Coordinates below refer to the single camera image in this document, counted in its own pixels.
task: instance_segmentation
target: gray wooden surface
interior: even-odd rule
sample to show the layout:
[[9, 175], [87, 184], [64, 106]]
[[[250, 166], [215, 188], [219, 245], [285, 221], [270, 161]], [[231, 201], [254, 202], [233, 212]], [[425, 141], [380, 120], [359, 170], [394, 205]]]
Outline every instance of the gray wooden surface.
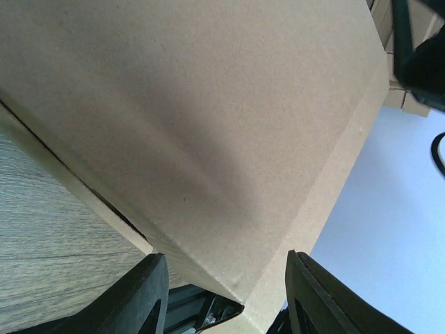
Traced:
[[0, 134], [0, 333], [75, 313], [143, 257]]

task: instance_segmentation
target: cardboard box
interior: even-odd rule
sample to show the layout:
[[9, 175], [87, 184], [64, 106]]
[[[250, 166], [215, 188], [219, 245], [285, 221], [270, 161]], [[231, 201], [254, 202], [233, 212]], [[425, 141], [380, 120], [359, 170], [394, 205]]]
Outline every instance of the cardboard box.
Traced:
[[387, 95], [365, 1], [9, 1], [0, 97], [186, 280], [265, 333]]

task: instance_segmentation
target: black wire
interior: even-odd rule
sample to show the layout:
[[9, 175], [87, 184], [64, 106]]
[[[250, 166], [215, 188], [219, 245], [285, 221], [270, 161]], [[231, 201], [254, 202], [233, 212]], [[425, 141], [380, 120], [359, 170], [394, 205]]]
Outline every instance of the black wire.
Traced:
[[445, 166], [442, 159], [440, 159], [440, 153], [439, 153], [439, 144], [444, 137], [445, 137], [445, 132], [442, 132], [441, 134], [438, 134], [436, 138], [434, 138], [434, 140], [432, 141], [431, 157], [439, 172], [442, 174], [442, 176], [445, 177]]

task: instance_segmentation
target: wood grain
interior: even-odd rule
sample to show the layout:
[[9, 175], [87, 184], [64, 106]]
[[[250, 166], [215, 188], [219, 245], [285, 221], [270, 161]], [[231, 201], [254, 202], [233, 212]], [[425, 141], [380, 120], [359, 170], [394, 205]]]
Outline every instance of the wood grain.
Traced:
[[77, 312], [143, 257], [0, 134], [0, 333]]

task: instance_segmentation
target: light blue wall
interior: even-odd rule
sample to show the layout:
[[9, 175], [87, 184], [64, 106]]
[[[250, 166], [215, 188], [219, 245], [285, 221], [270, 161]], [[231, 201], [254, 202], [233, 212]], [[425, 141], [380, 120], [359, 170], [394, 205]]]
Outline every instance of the light blue wall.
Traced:
[[415, 333], [445, 333], [445, 179], [430, 158], [440, 132], [439, 112], [383, 108], [311, 254]]

